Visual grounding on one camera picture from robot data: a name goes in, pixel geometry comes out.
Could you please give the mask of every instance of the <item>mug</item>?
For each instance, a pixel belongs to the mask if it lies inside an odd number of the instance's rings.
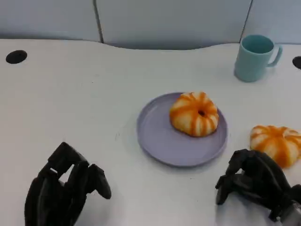
[[[242,39],[235,62],[234,74],[242,81],[252,82],[259,80],[266,67],[274,67],[282,55],[282,47],[275,60],[269,64],[275,44],[263,35],[248,35]]]

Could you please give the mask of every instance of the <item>plate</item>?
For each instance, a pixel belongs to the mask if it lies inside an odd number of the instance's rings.
[[[169,93],[150,101],[137,120],[140,147],[160,162],[178,167],[192,167],[212,160],[223,152],[228,127],[218,109],[216,131],[206,137],[190,137],[170,123],[169,109],[182,93]]]

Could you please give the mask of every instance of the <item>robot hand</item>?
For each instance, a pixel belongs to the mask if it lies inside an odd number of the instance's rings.
[[[68,181],[59,180],[74,165]],[[73,226],[80,215],[86,194],[96,190],[111,198],[104,171],[63,142],[32,181],[25,202],[25,226]]]
[[[283,222],[292,217],[292,212],[299,212],[296,218],[301,222],[301,185],[290,187],[281,168],[265,153],[235,151],[215,188],[218,205],[222,205],[231,192],[237,192],[270,209],[269,218],[273,221]]]

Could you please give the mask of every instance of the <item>orange striped bun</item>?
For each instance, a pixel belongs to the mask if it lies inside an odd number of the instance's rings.
[[[301,157],[301,135],[287,127],[255,126],[250,147],[265,152],[280,167],[289,167]]]
[[[193,137],[213,133],[219,118],[216,106],[204,92],[181,94],[169,116],[173,127]]]

